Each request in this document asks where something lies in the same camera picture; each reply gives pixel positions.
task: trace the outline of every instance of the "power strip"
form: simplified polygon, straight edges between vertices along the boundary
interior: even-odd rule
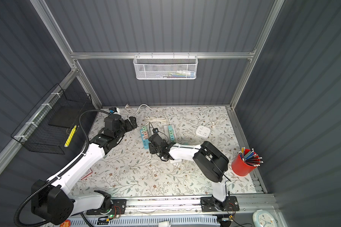
[[[168,132],[169,134],[169,142],[177,142],[177,135],[176,135],[176,129],[174,125],[166,125],[164,126],[164,133]]]
[[[207,139],[210,133],[211,129],[203,125],[199,125],[196,129],[196,136],[200,137],[201,139]]]
[[[143,129],[140,130],[141,141],[143,142],[144,149],[149,149],[149,140],[147,139],[149,138],[148,131],[145,126],[143,126]]]

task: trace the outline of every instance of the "white power strip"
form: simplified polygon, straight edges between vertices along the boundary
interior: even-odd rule
[[[201,139],[207,139],[210,133],[211,129],[203,125],[199,125],[196,129],[196,136],[200,137]]]

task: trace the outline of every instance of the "table surface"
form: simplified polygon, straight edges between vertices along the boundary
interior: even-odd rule
[[[225,114],[226,120],[215,127],[210,127],[210,141],[230,160],[228,171],[225,173],[232,182],[227,187],[233,194],[255,193],[251,177],[238,176],[231,169],[231,163],[240,150],[231,126],[226,107],[163,107],[169,123],[174,125],[177,143],[186,145],[202,144],[203,139],[195,136],[198,125],[216,121]],[[128,108],[134,114],[137,108]],[[125,109],[120,109],[123,119],[129,115]],[[164,117],[163,111],[153,111],[141,108],[135,115],[138,127],[127,132],[122,142],[113,148],[103,159],[92,167],[92,174],[79,180],[73,189],[72,195],[86,194],[94,190],[103,190],[113,197],[149,197],[164,195],[207,195],[212,194],[211,182],[208,180],[195,162],[183,160],[179,166],[163,162],[156,155],[151,155],[149,149],[144,149],[140,130],[145,125],[145,116]],[[89,134],[90,139],[101,132],[104,127],[106,114],[98,113],[95,123]],[[164,123],[153,122],[154,127],[164,132]]]

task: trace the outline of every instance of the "black wire mesh basket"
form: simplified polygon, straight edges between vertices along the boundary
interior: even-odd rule
[[[52,118],[61,109],[72,110],[74,116],[68,127],[51,125]],[[21,143],[28,151],[51,154],[64,154],[68,144],[68,137],[72,133],[72,139],[82,134],[79,129],[79,117],[82,112],[93,109],[91,95],[84,92],[60,90],[55,96],[40,107],[40,111],[30,118],[27,116],[11,137]]]

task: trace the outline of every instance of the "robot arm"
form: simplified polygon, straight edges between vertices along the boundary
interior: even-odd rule
[[[151,154],[157,154],[162,161],[185,159],[194,161],[202,173],[211,181],[212,196],[215,205],[223,207],[227,197],[226,178],[229,160],[212,143],[205,141],[201,145],[181,145],[167,143],[157,133],[149,137],[149,150]]]
[[[112,114],[106,117],[104,121],[104,133],[91,139],[87,152],[81,152],[62,170],[49,177],[47,181],[38,180],[32,185],[33,214],[59,225],[73,214],[91,209],[100,209],[100,212],[106,213],[111,208],[111,196],[103,191],[95,190],[87,195],[68,196],[81,176],[96,161],[117,146],[126,132],[137,127],[135,117],[123,120],[120,115]],[[47,182],[51,182],[51,184],[45,190],[34,194]]]
[[[113,147],[115,147],[124,133],[137,127],[136,119],[129,117],[123,120],[120,115],[112,114],[105,118],[104,134],[98,134],[90,141],[90,145],[84,156],[73,165],[62,177],[58,174],[71,166],[77,159],[74,158],[67,166],[55,175],[48,178],[54,182],[47,189],[36,194],[32,198],[32,213],[59,225],[68,216],[81,213],[86,210],[98,209],[100,213],[106,213],[111,209],[111,195],[103,191],[95,190],[86,195],[71,196],[70,190],[78,179],[96,161],[103,158]],[[162,161],[169,159],[185,159],[195,161],[203,174],[212,181],[213,197],[216,202],[222,203],[227,197],[226,178],[223,176],[227,170],[229,160],[210,142],[205,141],[201,145],[186,146],[177,143],[166,143],[157,133],[149,138],[150,153],[157,153]],[[38,180],[32,186],[32,192],[41,188],[45,181]]]

